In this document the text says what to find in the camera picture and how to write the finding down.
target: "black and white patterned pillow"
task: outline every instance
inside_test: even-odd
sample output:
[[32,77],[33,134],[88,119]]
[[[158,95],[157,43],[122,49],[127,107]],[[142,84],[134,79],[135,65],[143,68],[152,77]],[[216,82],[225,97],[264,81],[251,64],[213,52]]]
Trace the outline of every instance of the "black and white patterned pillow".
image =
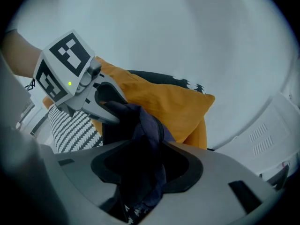
[[86,113],[77,111],[73,117],[70,117],[52,105],[48,118],[59,153],[102,146],[102,137]]

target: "wire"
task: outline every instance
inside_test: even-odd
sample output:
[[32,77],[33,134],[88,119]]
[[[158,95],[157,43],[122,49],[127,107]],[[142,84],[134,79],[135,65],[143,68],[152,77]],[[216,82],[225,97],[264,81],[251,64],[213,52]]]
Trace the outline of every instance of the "wire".
[[27,88],[27,91],[30,91],[30,90],[32,90],[33,87],[35,87],[35,86],[36,86],[36,80],[33,78],[33,79],[31,80],[31,82],[29,83],[29,85],[25,86],[25,88]]

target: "vent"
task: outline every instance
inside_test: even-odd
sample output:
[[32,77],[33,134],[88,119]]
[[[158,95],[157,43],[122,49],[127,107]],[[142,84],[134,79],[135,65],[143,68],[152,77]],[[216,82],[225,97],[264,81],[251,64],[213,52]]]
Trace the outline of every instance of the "vent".
[[263,123],[253,133],[250,134],[250,141],[253,143],[257,138],[263,135],[267,131],[266,125]]
[[262,152],[266,151],[269,147],[273,145],[273,141],[271,139],[271,136],[268,136],[264,140],[262,140],[259,144],[257,144],[253,148],[254,155],[257,156],[261,154]]

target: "white wall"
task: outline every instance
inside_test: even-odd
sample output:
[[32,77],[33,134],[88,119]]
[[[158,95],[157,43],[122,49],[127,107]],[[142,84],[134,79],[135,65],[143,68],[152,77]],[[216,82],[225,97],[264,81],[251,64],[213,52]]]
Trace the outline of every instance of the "white wall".
[[208,146],[247,128],[280,90],[296,44],[268,0],[30,1],[20,32],[43,48],[76,29],[96,54],[125,68],[181,76],[216,101]]

